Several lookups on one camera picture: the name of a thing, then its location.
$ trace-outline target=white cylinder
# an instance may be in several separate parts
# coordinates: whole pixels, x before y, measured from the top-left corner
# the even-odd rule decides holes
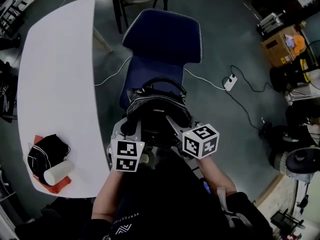
[[[51,185],[56,185],[59,181],[64,179],[75,168],[74,164],[65,160],[54,167],[46,170],[43,174],[45,181]]]

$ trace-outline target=blue chair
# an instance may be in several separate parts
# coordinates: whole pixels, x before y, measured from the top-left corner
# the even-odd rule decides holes
[[[130,105],[127,91],[140,89],[150,79],[165,77],[182,85],[186,63],[202,61],[202,38],[199,23],[174,12],[147,9],[142,11],[124,34],[122,45],[133,53],[120,96],[120,107]],[[153,85],[156,90],[180,91],[166,82]]]

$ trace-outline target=gray floor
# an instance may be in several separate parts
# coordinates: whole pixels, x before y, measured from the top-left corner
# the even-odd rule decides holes
[[[19,30],[22,39],[26,38],[34,23],[58,8],[63,1],[36,0],[31,4],[26,10],[25,24]],[[158,2],[157,6],[162,8],[162,2]],[[129,23],[144,7],[151,7],[151,4],[127,8]],[[261,37],[256,32],[258,20],[240,0],[169,0],[168,8],[195,18],[201,25],[203,62],[187,65],[187,69],[218,86],[221,86],[223,77],[231,74],[231,64],[241,68],[256,89],[261,90],[269,81],[271,66],[261,49]],[[94,45],[94,78],[96,83],[100,83],[119,69],[130,52],[121,46],[123,35],[117,30],[112,0],[96,0],[94,25],[114,49],[112,54],[106,55],[101,47]],[[1,51],[0,59],[9,61],[18,69],[21,56],[17,56],[20,52],[19,49]],[[114,123],[123,114],[119,108],[119,95],[126,71],[125,66],[111,81],[96,88],[99,123],[105,145],[109,142]],[[238,72],[236,75],[238,82],[231,94],[246,107],[252,122],[261,126],[263,117],[274,125],[285,124],[287,104],[284,97],[271,89],[263,93],[252,92],[241,75]],[[268,145],[249,125],[242,108],[224,91],[187,73],[183,85],[188,92],[186,105],[190,112],[203,122],[210,123],[220,133],[218,151],[212,158],[231,177],[237,189],[254,200],[277,174],[268,163]],[[22,160],[17,121],[9,124],[0,120],[0,147],[0,164],[22,205],[32,217],[37,218],[40,208],[55,198],[32,187]]]

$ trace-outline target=curved tabletop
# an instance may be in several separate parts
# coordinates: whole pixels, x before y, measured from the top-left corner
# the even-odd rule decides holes
[[[96,197],[110,171],[94,87],[94,8],[95,0],[77,0],[42,18],[30,28],[21,58],[17,114],[23,159],[35,135],[57,134],[70,146],[67,159],[75,169],[60,197]],[[50,194],[26,167],[33,186]]]

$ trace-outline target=chair seat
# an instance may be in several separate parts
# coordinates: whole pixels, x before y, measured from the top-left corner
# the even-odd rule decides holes
[[[133,56],[128,67],[126,79],[120,96],[120,107],[127,110],[130,105],[127,90],[140,89],[145,82],[158,77],[171,78],[182,85],[184,69],[177,65]],[[176,95],[180,94],[180,91],[176,87],[166,82],[155,83],[153,87],[160,91],[168,93],[173,92]]]

